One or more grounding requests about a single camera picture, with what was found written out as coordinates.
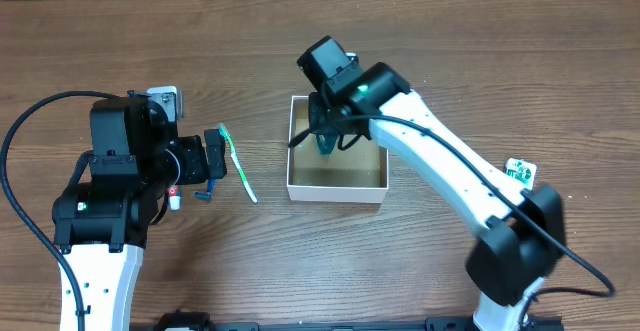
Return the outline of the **green white toothbrush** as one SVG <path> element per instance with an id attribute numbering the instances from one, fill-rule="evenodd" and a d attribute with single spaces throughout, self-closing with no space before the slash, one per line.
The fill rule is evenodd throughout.
<path id="1" fill-rule="evenodd" d="M 224 137 L 224 139 L 229 144 L 230 158 L 231 158 L 231 160 L 232 160 L 232 162 L 234 164 L 234 167 L 236 168 L 236 170 L 237 170 L 237 172 L 238 172 L 238 174 L 239 174 L 239 176 L 241 178 L 243 187 L 244 187 L 249 199 L 254 204 L 257 204 L 258 203 L 258 198 L 257 198 L 257 196 L 256 196 L 256 194 L 255 194 L 255 192 L 254 192 L 249 180 L 247 179 L 246 174 L 244 172 L 244 169 L 243 169 L 243 167 L 241 165 L 241 162 L 240 162 L 240 160 L 238 158 L 237 150 L 236 150 L 235 144 L 233 142 L 233 139 L 232 139 L 230 131 L 228 130 L 228 128 L 223 123 L 219 123 L 218 124 L 218 129 L 219 129 L 221 135 Z"/>

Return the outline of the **teal mouthwash bottle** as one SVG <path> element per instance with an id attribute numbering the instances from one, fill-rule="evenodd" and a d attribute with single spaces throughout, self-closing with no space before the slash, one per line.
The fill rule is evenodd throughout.
<path id="1" fill-rule="evenodd" d="M 339 135 L 335 133 L 316 134 L 315 140 L 320 154 L 330 155 L 336 146 L 338 138 Z"/>

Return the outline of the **green soap packet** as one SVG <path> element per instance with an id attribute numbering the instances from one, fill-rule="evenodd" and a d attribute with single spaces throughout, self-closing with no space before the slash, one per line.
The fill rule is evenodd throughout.
<path id="1" fill-rule="evenodd" d="M 527 190 L 532 190 L 535 183 L 537 166 L 528 161 L 509 158 L 504 167 L 505 173 L 518 181 L 520 181 Z"/>

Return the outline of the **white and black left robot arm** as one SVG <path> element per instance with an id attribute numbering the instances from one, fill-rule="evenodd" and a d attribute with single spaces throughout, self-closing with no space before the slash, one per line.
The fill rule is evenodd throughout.
<path id="1" fill-rule="evenodd" d="M 75 276 L 63 287 L 60 327 L 127 330 L 150 226 L 169 206 L 170 188 L 226 174 L 217 129 L 181 137 L 177 113 L 157 96 L 99 100 L 89 115 L 92 150 L 52 209 L 54 242 Z"/>

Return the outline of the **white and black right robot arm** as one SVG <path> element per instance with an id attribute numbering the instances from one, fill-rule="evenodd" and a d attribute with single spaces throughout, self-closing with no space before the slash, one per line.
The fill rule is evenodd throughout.
<path id="1" fill-rule="evenodd" d="M 558 192 L 530 187 L 484 160 L 441 123 L 409 82 L 385 63 L 363 69 L 326 36 L 297 60 L 313 85 L 308 133 L 326 151 L 361 136 L 402 158 L 467 224 L 476 244 L 467 261 L 480 291 L 469 319 L 454 329 L 560 330 L 529 308 L 566 244 Z"/>

